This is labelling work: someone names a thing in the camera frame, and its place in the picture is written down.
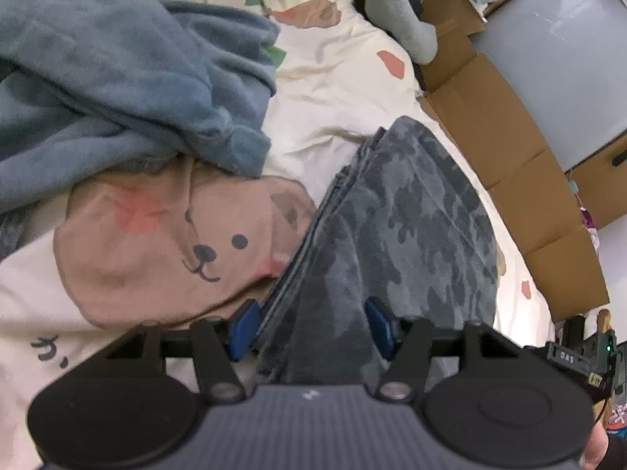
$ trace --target camouflage pants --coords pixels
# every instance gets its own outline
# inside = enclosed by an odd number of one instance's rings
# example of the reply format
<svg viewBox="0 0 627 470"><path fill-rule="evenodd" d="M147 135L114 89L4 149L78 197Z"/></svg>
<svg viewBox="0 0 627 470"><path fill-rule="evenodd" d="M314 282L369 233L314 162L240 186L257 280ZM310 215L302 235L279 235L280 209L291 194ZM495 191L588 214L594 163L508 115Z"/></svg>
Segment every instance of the camouflage pants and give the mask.
<svg viewBox="0 0 627 470"><path fill-rule="evenodd" d="M364 301L436 326L491 325L496 241L464 173L422 124L379 130L335 178L271 292L258 374L276 383L377 383L385 369ZM439 360L429 382L456 364Z"/></svg>

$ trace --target white blanket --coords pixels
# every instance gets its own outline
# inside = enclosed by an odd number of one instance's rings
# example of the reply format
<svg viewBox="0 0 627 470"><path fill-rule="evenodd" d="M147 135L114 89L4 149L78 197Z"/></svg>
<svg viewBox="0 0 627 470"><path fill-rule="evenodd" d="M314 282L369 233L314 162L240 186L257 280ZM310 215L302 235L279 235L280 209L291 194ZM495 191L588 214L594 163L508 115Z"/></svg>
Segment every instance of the white blanket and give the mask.
<svg viewBox="0 0 627 470"><path fill-rule="evenodd" d="M370 25L352 0L194 0L271 13L281 27L273 55L277 94L263 131L272 139L264 173L299 180L318 204L365 136L409 115L426 125L458 162L490 216L506 262L494 327L519 345L553 338L546 301L488 192L457 147L416 101L410 58ZM33 470L40 460L25 425L34 395L121 334L80 314L54 259L54 228L67 194L43 203L25 245L0 263L0 468ZM188 364L169 371L190 386Z"/></svg>

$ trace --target electronic device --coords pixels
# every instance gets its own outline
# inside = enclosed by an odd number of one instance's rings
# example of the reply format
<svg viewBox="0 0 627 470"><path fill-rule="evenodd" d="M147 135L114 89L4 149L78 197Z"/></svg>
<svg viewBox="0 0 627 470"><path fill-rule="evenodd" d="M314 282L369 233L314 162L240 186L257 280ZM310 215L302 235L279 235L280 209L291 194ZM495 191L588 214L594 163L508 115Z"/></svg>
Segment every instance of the electronic device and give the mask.
<svg viewBox="0 0 627 470"><path fill-rule="evenodd" d="M33 400L27 425L42 468L579 468L614 352L595 354L604 363L571 361L557 346L526 350L487 325L395 320L375 299L366 315L391 361L374 391L258 385L247 397L211 321L137 327ZM165 374L168 356L193 358L199 394ZM459 372L426 393L437 356L459 356ZM592 389L581 379L587 369L605 370Z"/></svg>

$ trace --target sleeve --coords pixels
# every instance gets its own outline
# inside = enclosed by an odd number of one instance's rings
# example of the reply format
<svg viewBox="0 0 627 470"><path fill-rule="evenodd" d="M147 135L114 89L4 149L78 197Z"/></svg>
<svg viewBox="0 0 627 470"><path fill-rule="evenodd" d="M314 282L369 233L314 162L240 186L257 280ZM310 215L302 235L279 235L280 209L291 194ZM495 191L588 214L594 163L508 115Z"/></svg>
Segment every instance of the sleeve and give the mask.
<svg viewBox="0 0 627 470"><path fill-rule="evenodd" d="M605 457L596 470L623 470L627 468L627 438L608 435Z"/></svg>

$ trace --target black cable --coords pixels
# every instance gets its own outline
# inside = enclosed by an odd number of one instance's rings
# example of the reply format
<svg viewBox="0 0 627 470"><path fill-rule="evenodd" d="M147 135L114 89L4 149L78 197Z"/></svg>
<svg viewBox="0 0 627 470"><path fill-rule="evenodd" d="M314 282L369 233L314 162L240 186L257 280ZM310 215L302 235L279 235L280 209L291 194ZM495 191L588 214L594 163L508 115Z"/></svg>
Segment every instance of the black cable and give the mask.
<svg viewBox="0 0 627 470"><path fill-rule="evenodd" d="M596 423L601 420L601 417L603 416L603 412L605 411L605 407L607 406L607 401L608 400L609 400L609 397L606 397L605 401L603 402L603 408L601 408L601 411L599 412L599 415L597 416L596 420L594 421L593 426L596 426Z"/></svg>

